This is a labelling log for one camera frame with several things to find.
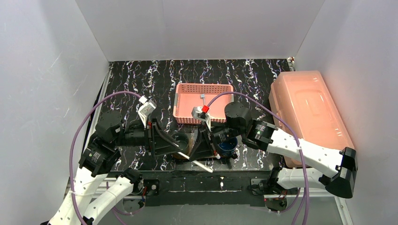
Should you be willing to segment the dark blue cup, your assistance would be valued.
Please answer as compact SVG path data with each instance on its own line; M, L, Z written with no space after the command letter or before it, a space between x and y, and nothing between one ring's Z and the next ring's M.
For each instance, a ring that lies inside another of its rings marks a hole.
M236 159L237 158L237 153L236 153L237 144L238 144L238 141L237 141L236 137L218 144L218 146L220 148L219 154L224 158L226 157L226 158Z

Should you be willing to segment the oval wooden tray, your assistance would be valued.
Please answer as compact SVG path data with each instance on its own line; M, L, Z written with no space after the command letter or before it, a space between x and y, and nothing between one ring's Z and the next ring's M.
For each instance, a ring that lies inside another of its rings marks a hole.
M236 151L233 151L231 155L229 156L225 156L225 155L221 155L218 154L219 157L217 156L209 156L209 157L194 157L193 159L190 159L191 156L187 155L187 157L184 156L185 154L183 153L182 155L180 153L173 153L172 157L178 160L205 160L205 159L216 159L216 160L220 160L222 158L231 158L231 159L237 159L238 158L238 154Z

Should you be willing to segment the dark grey cup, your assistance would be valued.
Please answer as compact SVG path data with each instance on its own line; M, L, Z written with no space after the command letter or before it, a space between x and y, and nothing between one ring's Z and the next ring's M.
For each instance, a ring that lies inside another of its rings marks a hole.
M184 133L174 133L172 138L178 142L178 147L180 151L184 154L188 153L190 150L190 139Z

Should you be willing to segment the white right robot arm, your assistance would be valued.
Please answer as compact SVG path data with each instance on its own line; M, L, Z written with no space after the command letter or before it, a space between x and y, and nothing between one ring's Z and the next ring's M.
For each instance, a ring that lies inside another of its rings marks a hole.
M300 169L274 168L266 187L278 189L318 188L350 199L358 171L356 150L326 148L287 133L275 125L252 118L249 109L239 102L232 102L224 109L226 121L211 125L207 106L196 106L192 116L200 121L198 135L191 150L190 160L211 157L232 157L231 141L255 150L261 150L302 163Z

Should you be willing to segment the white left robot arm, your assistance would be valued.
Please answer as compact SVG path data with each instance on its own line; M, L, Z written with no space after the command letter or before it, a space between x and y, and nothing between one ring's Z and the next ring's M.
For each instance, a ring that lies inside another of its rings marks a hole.
M156 119L146 125L136 120L128 127L118 111L99 118L90 143L79 161L71 187L56 214L46 225L96 225L129 194L145 194L143 175L132 168L123 171L114 184L97 199L93 196L121 157L119 147L142 146L156 155L180 151L180 144L158 125Z

